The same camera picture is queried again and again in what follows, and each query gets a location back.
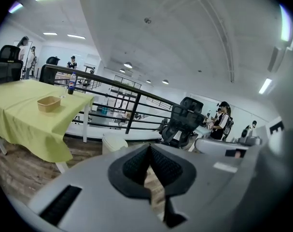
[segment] wicker basket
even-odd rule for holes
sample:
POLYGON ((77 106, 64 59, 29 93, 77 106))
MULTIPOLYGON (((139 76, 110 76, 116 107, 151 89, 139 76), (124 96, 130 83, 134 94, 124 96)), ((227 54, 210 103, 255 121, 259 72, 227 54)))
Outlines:
POLYGON ((37 101, 38 109, 41 112, 49 113, 60 106, 60 98, 48 96, 37 101))

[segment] yellow tablecloth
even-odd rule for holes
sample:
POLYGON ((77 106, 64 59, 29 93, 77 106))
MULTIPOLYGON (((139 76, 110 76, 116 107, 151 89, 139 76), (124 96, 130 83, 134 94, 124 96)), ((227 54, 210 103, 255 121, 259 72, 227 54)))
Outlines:
POLYGON ((74 117, 94 97, 75 91, 61 98, 60 107, 50 113, 38 110, 37 101, 47 96, 64 95, 62 87, 33 80, 0 85, 0 137, 25 146, 49 162, 72 159, 63 136, 74 117))

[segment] wooden floor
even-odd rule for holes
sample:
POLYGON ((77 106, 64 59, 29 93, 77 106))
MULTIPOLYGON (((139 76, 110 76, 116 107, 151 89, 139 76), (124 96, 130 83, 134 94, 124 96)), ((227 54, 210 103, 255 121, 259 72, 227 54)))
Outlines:
MULTIPOLYGON (((195 138, 192 138, 184 150, 188 150, 195 138)), ((102 142, 64 137, 73 159, 67 162, 69 167, 90 157, 102 154, 102 142)), ((60 175, 55 164, 41 160, 29 150, 20 145, 4 143, 8 153, 5 156, 0 151, 0 184, 5 193, 10 194, 27 204, 35 193, 52 179, 60 175)), ((156 214, 164 211, 164 188, 153 170, 149 168, 145 187, 152 192, 152 208, 156 214)))

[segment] woman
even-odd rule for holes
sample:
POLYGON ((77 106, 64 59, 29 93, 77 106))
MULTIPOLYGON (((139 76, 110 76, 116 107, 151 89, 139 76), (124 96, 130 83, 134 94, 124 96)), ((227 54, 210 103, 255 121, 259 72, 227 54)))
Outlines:
POLYGON ((67 63, 67 67, 68 68, 73 68, 73 69, 77 68, 77 62, 75 61, 75 56, 71 57, 71 62, 67 63))
POLYGON ((33 61, 36 57, 35 50, 36 50, 35 46, 33 46, 30 49, 30 55, 28 55, 28 59, 27 59, 27 63, 26 63, 25 80, 29 79, 29 72, 30 72, 32 66, 34 65, 33 61))
POLYGON ((20 50, 20 53, 19 53, 19 60, 23 60, 23 58, 24 58, 25 48, 28 45, 28 41, 29 41, 29 38, 27 36, 24 36, 20 40, 20 42, 17 44, 17 47, 19 47, 21 49, 20 50))
POLYGON ((228 119, 231 115, 231 108, 230 105, 223 101, 220 104, 221 114, 215 121, 214 125, 212 126, 212 132, 210 133, 210 137, 212 139, 221 140, 223 137, 223 130, 228 122, 228 119))
POLYGON ((250 130, 252 130, 252 129, 255 129, 256 126, 257 126, 257 121, 254 120, 254 121, 252 122, 252 125, 248 125, 245 129, 250 129, 250 130))

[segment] headrest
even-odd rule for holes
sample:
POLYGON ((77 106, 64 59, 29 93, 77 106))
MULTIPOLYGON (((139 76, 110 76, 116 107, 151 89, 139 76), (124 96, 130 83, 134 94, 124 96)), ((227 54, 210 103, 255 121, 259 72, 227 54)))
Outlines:
POLYGON ((203 103, 199 102, 193 98, 190 97, 185 97, 181 103, 181 106, 185 106, 187 107, 187 109, 193 111, 193 112, 198 112, 201 113, 202 112, 202 108, 203 108, 203 103))
POLYGON ((20 48, 14 45, 4 45, 0 50, 0 58, 18 60, 20 48))
POLYGON ((58 61, 60 61, 59 58, 57 57, 49 57, 46 61, 47 64, 54 64, 54 65, 57 65, 58 64, 58 61))

